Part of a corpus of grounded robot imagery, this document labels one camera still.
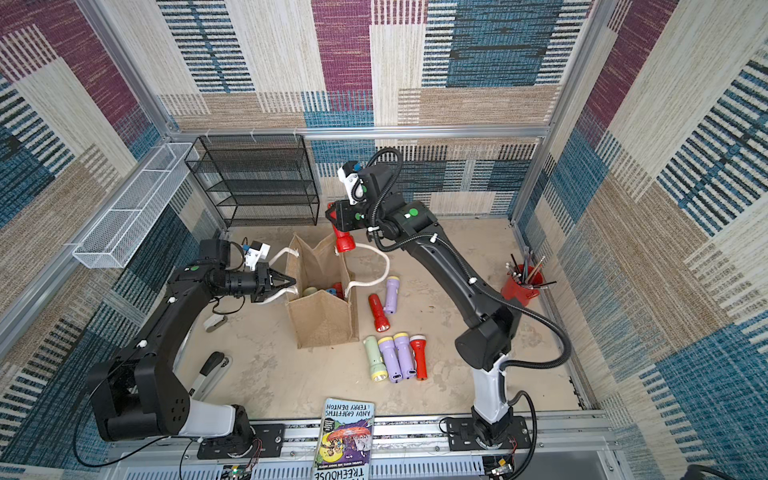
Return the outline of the brown jute tote bag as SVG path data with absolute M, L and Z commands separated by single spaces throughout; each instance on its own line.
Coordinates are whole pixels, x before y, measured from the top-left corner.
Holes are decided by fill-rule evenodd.
M 389 276 L 391 265 L 384 253 L 369 245 L 360 244 L 355 248 L 356 251 L 363 249 L 384 258 L 383 273 L 374 280 L 361 281 L 351 277 L 346 255 L 336 251 L 333 234 L 314 247 L 294 235 L 289 246 L 270 260 L 274 264 L 286 255 L 284 273 L 296 279 L 296 285 L 288 288 L 284 296 L 299 349 L 331 347 L 360 340 L 355 291 L 382 283 Z M 337 282 L 343 286 L 344 300 L 326 292 Z M 318 292 L 302 297 L 308 287 L 316 287 Z

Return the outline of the purple flashlight row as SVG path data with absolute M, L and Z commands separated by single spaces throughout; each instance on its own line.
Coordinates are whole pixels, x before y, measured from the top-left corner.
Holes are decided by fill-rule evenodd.
M 389 276 L 386 280 L 386 299 L 384 311 L 388 315 L 394 315 L 398 308 L 400 279 L 397 276 Z

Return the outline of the red flashlight row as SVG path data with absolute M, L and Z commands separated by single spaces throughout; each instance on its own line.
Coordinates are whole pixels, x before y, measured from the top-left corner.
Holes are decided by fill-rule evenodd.
M 426 337 L 424 335 L 413 335 L 410 337 L 410 347 L 414 355 L 416 365 L 416 378 L 419 381 L 428 379 L 426 365 Z

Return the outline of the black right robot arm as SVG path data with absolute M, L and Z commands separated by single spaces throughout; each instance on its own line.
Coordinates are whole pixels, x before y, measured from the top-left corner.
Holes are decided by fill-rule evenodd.
M 383 251 L 384 239 L 418 261 L 458 309 L 467 329 L 455 340 L 472 368 L 475 399 L 471 410 L 480 445 L 496 447 L 508 436 L 512 413 L 500 366 L 510 358 L 521 315 L 467 264 L 437 217 L 420 201 L 407 202 L 386 185 L 395 169 L 387 164 L 361 168 L 350 161 L 338 169 L 347 198 L 328 205 L 326 217 L 338 231 L 367 231 Z

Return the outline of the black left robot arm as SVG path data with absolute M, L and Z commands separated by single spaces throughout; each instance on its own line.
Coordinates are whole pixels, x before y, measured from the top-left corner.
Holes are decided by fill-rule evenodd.
M 295 278 L 265 260 L 246 271 L 230 268 L 230 251 L 222 239 L 203 241 L 198 258 L 171 275 L 165 297 L 129 344 L 92 367 L 86 385 L 102 440 L 187 437 L 231 457 L 253 449 L 244 407 L 195 400 L 174 372 L 178 351 L 212 301 L 263 304 L 295 289 Z

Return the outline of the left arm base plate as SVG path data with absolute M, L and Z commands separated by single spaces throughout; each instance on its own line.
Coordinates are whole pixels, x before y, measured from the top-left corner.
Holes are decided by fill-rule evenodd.
M 276 458 L 282 451 L 286 425 L 251 425 L 242 435 L 205 439 L 198 448 L 198 460 L 239 460 Z

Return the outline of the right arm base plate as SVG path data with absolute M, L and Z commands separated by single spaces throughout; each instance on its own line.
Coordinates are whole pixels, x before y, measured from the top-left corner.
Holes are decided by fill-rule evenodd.
M 444 417 L 438 428 L 447 436 L 451 451 L 528 449 L 532 430 L 522 416 L 488 423 L 475 417 Z

